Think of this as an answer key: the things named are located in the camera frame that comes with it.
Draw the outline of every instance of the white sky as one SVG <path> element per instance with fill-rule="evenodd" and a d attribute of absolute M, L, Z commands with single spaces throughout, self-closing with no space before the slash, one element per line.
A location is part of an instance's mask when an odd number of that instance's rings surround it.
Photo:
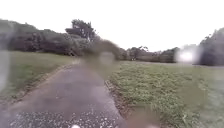
<path fill-rule="evenodd" d="M 123 48 L 150 51 L 198 44 L 224 27 L 223 0 L 0 0 L 0 18 L 65 32 L 72 19 L 91 21 Z"/>

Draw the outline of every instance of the paved path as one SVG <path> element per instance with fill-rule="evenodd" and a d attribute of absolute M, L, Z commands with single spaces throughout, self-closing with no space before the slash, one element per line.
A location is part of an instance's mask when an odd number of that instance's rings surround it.
<path fill-rule="evenodd" d="M 79 65 L 58 71 L 0 115 L 1 128 L 118 128 L 123 123 L 103 79 Z"/>

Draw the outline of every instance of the tree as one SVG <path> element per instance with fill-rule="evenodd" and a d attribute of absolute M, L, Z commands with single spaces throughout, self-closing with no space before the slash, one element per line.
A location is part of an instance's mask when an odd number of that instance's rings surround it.
<path fill-rule="evenodd" d="M 128 55 L 127 55 L 127 52 L 126 52 L 125 49 L 119 48 L 119 53 L 120 53 L 120 56 L 119 56 L 120 60 L 127 60 L 128 59 Z"/>
<path fill-rule="evenodd" d="M 174 57 L 177 50 L 178 48 L 176 47 L 163 51 L 159 56 L 159 61 L 162 63 L 174 63 Z"/>
<path fill-rule="evenodd" d="M 136 60 L 140 51 L 141 49 L 136 47 L 132 47 L 131 49 L 128 49 L 128 55 L 130 56 L 130 59 Z"/>
<path fill-rule="evenodd" d="M 8 24 L 12 24 L 13 32 L 11 33 L 6 31 Z M 81 41 L 77 35 L 56 33 L 49 29 L 38 30 L 29 24 L 3 20 L 0 20 L 0 30 L 4 30 L 4 33 L 0 34 L 0 47 L 7 46 L 8 50 L 83 55 L 78 47 Z"/>
<path fill-rule="evenodd" d="M 145 51 L 145 52 L 149 52 L 149 49 L 146 46 L 141 46 L 141 47 L 139 47 L 139 49 L 141 49 L 142 51 Z"/>
<path fill-rule="evenodd" d="M 110 52 L 114 55 L 115 59 L 120 59 L 120 49 L 113 42 L 105 39 L 95 40 L 90 44 L 91 54 L 100 55 L 103 52 Z"/>
<path fill-rule="evenodd" d="M 199 64 L 215 66 L 224 65 L 224 28 L 219 29 L 203 39 L 199 45 L 202 49 Z"/>
<path fill-rule="evenodd" d="M 96 36 L 95 30 L 92 27 L 91 23 L 86 23 L 83 20 L 73 20 L 72 28 L 66 28 L 65 31 L 68 34 L 78 35 L 81 38 L 86 38 L 90 41 L 92 41 Z"/>

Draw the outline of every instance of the treeline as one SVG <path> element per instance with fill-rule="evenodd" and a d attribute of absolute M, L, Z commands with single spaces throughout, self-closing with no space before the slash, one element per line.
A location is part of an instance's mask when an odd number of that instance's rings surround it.
<path fill-rule="evenodd" d="M 179 48 L 150 52 L 147 47 L 119 48 L 113 42 L 96 34 L 91 23 L 73 20 L 66 33 L 49 29 L 38 30 L 29 24 L 0 20 L 0 48 L 29 52 L 49 52 L 70 56 L 98 55 L 103 51 L 112 52 L 119 60 L 175 63 Z M 202 49 L 199 65 L 224 65 L 224 28 L 215 31 L 198 45 Z"/>
<path fill-rule="evenodd" d="M 90 23 L 73 20 L 72 28 L 66 31 L 68 33 L 57 33 L 49 29 L 38 30 L 29 24 L 0 20 L 0 47 L 70 56 L 97 55 L 108 51 L 120 59 L 120 49 L 113 42 L 96 35 Z"/>

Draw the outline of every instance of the grass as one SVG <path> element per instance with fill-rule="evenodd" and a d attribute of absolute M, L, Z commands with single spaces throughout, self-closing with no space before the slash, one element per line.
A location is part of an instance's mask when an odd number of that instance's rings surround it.
<path fill-rule="evenodd" d="M 121 62 L 110 80 L 133 110 L 155 113 L 163 126 L 224 126 L 223 68 Z"/>
<path fill-rule="evenodd" d="M 8 52 L 7 56 L 10 58 L 9 75 L 1 99 L 18 98 L 21 92 L 33 88 L 33 83 L 46 73 L 72 61 L 68 56 L 46 53 Z"/>

